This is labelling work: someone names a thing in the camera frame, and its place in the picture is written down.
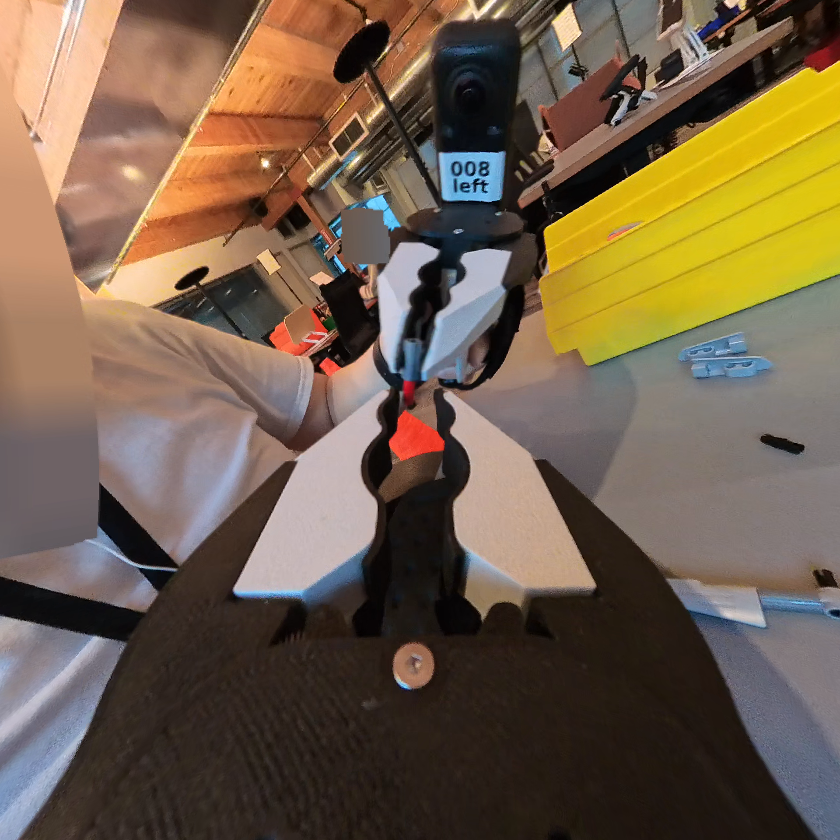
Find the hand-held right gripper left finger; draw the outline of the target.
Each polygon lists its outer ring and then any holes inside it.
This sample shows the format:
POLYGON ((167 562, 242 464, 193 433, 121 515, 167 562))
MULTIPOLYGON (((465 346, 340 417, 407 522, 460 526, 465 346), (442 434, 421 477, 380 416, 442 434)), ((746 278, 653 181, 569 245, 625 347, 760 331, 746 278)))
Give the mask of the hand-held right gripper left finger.
POLYGON ((383 433, 376 394, 294 462, 233 594, 330 605, 346 618, 364 603, 362 561, 371 548, 379 498, 362 461, 383 433))

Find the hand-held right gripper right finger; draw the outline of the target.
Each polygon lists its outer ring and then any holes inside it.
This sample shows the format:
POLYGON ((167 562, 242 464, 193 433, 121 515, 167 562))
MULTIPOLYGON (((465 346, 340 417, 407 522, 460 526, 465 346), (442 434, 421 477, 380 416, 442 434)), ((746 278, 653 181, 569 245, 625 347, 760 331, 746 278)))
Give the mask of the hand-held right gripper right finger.
POLYGON ((481 618, 497 604, 592 596, 596 584, 536 461, 451 392, 435 396, 450 453, 465 456, 453 505, 465 570, 459 586, 481 618))

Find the thin red metal pin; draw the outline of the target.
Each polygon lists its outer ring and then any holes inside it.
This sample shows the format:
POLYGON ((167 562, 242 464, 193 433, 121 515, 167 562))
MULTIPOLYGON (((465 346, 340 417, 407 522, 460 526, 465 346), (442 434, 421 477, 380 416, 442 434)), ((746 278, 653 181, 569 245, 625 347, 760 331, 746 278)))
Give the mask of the thin red metal pin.
POLYGON ((402 342, 402 404, 406 410, 415 406, 416 389, 422 383, 421 373, 424 344, 420 339, 404 339, 402 342))

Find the black orange printed part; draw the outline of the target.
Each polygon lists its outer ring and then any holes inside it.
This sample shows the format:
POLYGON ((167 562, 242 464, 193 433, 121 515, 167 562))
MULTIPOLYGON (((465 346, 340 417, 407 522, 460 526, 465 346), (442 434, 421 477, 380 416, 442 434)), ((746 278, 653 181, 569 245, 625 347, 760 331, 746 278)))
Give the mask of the black orange printed part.
POLYGON ((444 440, 443 476, 402 495, 388 521, 390 573, 382 603, 381 637, 473 635, 480 615, 464 597, 466 551, 455 535, 455 501, 466 488, 469 458, 455 438, 450 393, 434 395, 444 440))

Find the person's left forearm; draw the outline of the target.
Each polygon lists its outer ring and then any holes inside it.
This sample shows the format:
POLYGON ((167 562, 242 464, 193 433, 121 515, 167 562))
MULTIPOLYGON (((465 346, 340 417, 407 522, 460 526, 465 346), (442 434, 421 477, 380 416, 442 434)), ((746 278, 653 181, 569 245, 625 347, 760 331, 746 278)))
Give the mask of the person's left forearm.
POLYGON ((285 446, 293 452, 305 451, 388 389, 375 363, 376 349, 374 344, 358 360, 331 376, 319 373, 313 376, 306 412, 285 446))

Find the grey desk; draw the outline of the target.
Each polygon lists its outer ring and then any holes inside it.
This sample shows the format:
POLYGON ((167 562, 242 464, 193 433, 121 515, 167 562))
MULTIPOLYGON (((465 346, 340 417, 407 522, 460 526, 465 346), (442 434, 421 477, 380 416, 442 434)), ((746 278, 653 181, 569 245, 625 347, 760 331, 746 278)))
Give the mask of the grey desk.
MULTIPOLYGON (((556 355, 528 315, 497 376, 465 399, 547 459, 676 577, 807 592, 838 576, 838 279, 614 360, 556 355), (691 345, 743 332, 773 369, 698 380, 691 345), (789 455, 760 436, 805 446, 789 455)), ((838 621, 696 620, 752 740, 819 838, 838 838, 838 621)))

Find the black office chair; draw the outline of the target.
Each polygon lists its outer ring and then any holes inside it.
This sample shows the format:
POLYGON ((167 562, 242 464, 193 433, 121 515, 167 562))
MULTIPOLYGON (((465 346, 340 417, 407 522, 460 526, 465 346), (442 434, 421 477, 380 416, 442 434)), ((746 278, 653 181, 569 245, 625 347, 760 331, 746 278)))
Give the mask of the black office chair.
POLYGON ((380 333, 378 315, 366 307, 358 279, 353 272, 345 270, 319 287, 348 362, 358 360, 380 333))

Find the red-brown office chair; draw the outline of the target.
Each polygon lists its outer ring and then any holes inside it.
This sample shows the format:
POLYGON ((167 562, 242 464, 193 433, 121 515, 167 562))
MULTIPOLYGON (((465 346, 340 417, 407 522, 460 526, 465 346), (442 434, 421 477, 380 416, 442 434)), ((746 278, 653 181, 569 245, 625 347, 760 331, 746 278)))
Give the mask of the red-brown office chair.
POLYGON ((611 58, 552 106, 539 106, 541 128, 557 153, 603 124, 610 100, 601 95, 625 62, 611 58))

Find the orange storage bin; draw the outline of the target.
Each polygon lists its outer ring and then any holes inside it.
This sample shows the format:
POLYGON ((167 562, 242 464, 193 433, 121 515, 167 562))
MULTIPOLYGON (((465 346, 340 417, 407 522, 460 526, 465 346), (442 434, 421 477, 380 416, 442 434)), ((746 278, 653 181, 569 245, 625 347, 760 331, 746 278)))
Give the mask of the orange storage bin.
POLYGON ((331 376, 342 366, 332 350, 338 336, 337 330, 325 329, 313 310, 303 308, 284 318, 268 341, 281 352, 309 359, 315 372, 331 376))

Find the person in white shirt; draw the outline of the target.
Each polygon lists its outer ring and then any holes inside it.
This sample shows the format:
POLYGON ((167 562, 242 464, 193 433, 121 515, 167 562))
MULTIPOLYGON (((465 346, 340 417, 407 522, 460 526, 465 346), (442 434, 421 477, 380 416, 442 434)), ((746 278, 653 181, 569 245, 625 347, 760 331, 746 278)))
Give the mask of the person in white shirt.
MULTIPOLYGON (((291 456, 312 364, 134 303, 82 310, 100 482, 181 564, 291 456)), ((2 618, 2 839, 67 770, 123 648, 2 618)))

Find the short black floor lamp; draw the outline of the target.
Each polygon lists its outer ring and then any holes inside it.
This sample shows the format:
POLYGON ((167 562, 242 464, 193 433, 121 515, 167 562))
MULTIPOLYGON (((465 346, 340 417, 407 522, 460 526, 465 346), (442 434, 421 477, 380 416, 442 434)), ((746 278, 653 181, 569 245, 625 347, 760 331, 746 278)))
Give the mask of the short black floor lamp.
POLYGON ((223 304, 216 299, 214 294, 207 290, 203 285, 204 279, 209 274, 209 268, 207 266, 200 266, 196 269, 193 269, 187 272, 181 279, 179 279, 175 283, 175 289, 177 291, 186 291, 191 288, 196 290, 196 293, 205 301, 208 301, 208 304, 216 309, 216 311, 221 315, 221 317, 226 321, 228 326, 234 330, 234 332, 242 339, 248 340, 249 337, 246 333, 237 325, 237 323, 232 319, 232 317, 228 314, 225 310, 223 304))

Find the white metal hand tool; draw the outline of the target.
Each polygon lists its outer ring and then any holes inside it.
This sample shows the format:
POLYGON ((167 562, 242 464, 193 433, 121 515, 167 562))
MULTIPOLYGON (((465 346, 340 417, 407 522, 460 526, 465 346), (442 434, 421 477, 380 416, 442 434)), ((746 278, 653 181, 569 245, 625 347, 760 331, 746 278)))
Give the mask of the white metal hand tool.
POLYGON ((763 590, 755 586, 708 584, 667 578, 672 591, 691 613, 751 627, 767 627, 767 612, 811 614, 839 619, 839 585, 829 569, 814 569, 815 586, 808 592, 763 590))

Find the yellow plastic bin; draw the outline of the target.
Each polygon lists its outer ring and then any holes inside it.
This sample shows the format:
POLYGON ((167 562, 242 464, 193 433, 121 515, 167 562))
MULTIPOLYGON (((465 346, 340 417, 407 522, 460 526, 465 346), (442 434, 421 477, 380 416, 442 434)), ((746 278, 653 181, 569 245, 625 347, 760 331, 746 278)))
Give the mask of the yellow plastic bin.
POLYGON ((804 68, 544 242, 548 339, 588 365, 837 277, 838 63, 804 68))

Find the long background table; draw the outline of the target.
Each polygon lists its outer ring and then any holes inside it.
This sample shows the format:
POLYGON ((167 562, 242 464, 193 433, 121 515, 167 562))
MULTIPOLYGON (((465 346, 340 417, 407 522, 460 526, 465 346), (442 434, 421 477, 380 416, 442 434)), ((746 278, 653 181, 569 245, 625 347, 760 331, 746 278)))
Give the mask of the long background table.
POLYGON ((521 193, 518 199, 520 208, 526 208, 542 199, 542 185, 550 190, 560 186, 665 120, 672 112, 689 103, 698 102, 714 85, 770 49, 792 30, 793 19, 787 15, 780 22, 736 45, 720 49, 698 70, 675 79, 674 84, 658 93, 655 100, 630 112, 617 126, 600 125, 561 152, 554 159, 551 172, 521 193))

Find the small grey printed part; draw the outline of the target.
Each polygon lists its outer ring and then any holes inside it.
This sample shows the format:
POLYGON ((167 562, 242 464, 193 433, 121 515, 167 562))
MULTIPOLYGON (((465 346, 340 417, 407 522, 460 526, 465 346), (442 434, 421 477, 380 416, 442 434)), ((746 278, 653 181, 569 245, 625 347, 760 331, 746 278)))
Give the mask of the small grey printed part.
POLYGON ((714 377, 736 379, 752 377, 773 367, 773 363, 762 356, 727 355, 695 360, 690 365, 690 372, 698 380, 714 377))
POLYGON ((695 364, 746 354, 747 351, 748 345, 744 333, 735 332, 684 348, 679 352, 678 360, 681 363, 695 364))

